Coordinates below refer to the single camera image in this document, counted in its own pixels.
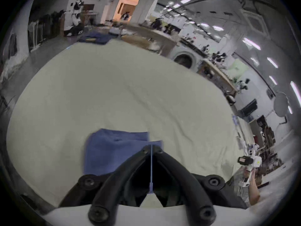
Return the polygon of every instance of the blue cloth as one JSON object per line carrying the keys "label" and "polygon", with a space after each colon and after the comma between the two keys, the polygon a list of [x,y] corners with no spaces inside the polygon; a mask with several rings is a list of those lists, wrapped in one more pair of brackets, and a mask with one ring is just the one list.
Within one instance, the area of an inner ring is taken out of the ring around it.
{"label": "blue cloth", "polygon": [[[115,38],[115,37],[116,36],[113,36],[113,35],[102,34],[99,32],[92,31],[86,35],[81,36],[78,41],[86,42],[86,43],[106,44],[107,42],[109,42],[110,39]],[[95,41],[86,41],[86,39],[90,39],[90,38],[96,38],[96,40]]]}
{"label": "blue cloth", "polygon": [[84,174],[98,176],[113,172],[128,158],[150,144],[162,148],[162,141],[148,141],[148,132],[100,129],[87,139]]}

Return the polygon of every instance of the fluorescent light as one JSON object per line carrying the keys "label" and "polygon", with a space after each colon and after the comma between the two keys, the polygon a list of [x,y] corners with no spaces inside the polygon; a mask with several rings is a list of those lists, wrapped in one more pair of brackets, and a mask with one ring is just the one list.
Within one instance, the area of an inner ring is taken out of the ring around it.
{"label": "fluorescent light", "polygon": [[301,95],[300,95],[300,91],[299,91],[298,87],[296,86],[296,84],[293,81],[290,82],[290,85],[293,88],[293,91],[295,92],[296,97],[297,97],[297,99],[299,101],[299,104],[300,104],[300,107],[301,107]]}
{"label": "fluorescent light", "polygon": [[212,26],[216,31],[224,31],[223,28],[221,27],[217,27],[217,26]]}
{"label": "fluorescent light", "polygon": [[205,28],[209,28],[209,25],[208,24],[201,24],[203,27]]}
{"label": "fluorescent light", "polygon": [[254,63],[258,66],[259,65],[259,62],[256,60],[256,59],[254,59],[254,58],[251,58],[253,61],[254,61]]}
{"label": "fluorescent light", "polygon": [[273,81],[273,83],[274,83],[275,85],[277,85],[277,82],[274,80],[274,78],[273,78],[272,76],[269,76],[269,77],[270,77],[271,81]]}
{"label": "fluorescent light", "polygon": [[251,41],[247,38],[243,38],[243,42],[247,45],[250,45],[250,46],[253,46],[253,47],[257,48],[258,50],[261,50],[261,48],[256,43],[254,43],[253,41]]}
{"label": "fluorescent light", "polygon": [[275,62],[271,59],[271,58],[267,58],[269,62],[271,62],[271,64],[278,69],[278,65],[275,64]]}
{"label": "fluorescent light", "polygon": [[292,108],[290,106],[288,106],[288,110],[291,114],[293,113]]}
{"label": "fluorescent light", "polygon": [[190,0],[182,0],[181,3],[186,3],[186,2],[190,2]]}

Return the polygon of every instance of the screw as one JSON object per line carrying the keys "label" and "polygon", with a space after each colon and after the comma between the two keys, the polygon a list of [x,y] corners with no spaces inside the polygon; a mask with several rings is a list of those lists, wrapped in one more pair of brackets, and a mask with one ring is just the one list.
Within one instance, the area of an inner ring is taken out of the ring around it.
{"label": "screw", "polygon": [[94,206],[90,208],[88,216],[93,222],[103,223],[108,220],[109,212],[103,207]]}
{"label": "screw", "polygon": [[203,207],[200,210],[200,217],[202,220],[212,221],[215,218],[215,213],[211,207]]}
{"label": "screw", "polygon": [[94,180],[91,179],[91,178],[87,178],[87,179],[85,180],[85,186],[93,186],[94,183],[95,183]]}
{"label": "screw", "polygon": [[209,180],[209,184],[211,186],[217,186],[219,184],[219,181],[216,178],[212,178]]}

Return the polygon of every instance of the ceiling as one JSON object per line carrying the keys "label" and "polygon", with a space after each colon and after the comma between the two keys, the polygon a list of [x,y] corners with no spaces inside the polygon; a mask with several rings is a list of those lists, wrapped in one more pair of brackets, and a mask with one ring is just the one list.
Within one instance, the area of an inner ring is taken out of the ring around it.
{"label": "ceiling", "polygon": [[[191,18],[196,24],[210,25],[210,28],[200,27],[210,32],[212,37],[214,35],[223,37],[226,34],[234,36],[237,39],[236,53],[261,74],[274,92],[282,91],[287,94],[294,111],[294,115],[290,115],[288,120],[293,127],[300,127],[296,115],[301,116],[301,109],[290,82],[294,81],[301,88],[299,76],[301,54],[289,20],[281,9],[278,9],[275,0],[190,0],[184,5],[180,3],[181,0],[158,0],[158,3],[168,5],[170,1],[181,5],[174,9],[176,12],[185,13],[184,16]],[[268,35],[253,30],[242,10],[259,14],[265,23]],[[224,31],[214,30],[213,25],[222,27]],[[248,47],[242,42],[244,37],[258,44],[261,50]],[[272,58],[278,68],[275,68],[267,57]],[[259,65],[256,66],[251,58],[258,60]],[[274,85],[269,76],[272,76],[278,85]]]}

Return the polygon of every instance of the white table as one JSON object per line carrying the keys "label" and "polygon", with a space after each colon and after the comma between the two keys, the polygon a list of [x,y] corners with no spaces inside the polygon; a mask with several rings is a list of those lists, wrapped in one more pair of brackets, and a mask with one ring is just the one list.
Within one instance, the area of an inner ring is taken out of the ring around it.
{"label": "white table", "polygon": [[82,176],[85,140],[100,128],[149,131],[199,175],[227,181],[240,166],[232,110],[220,89],[120,40],[75,43],[32,78],[12,113],[8,155],[25,182],[57,206]]}

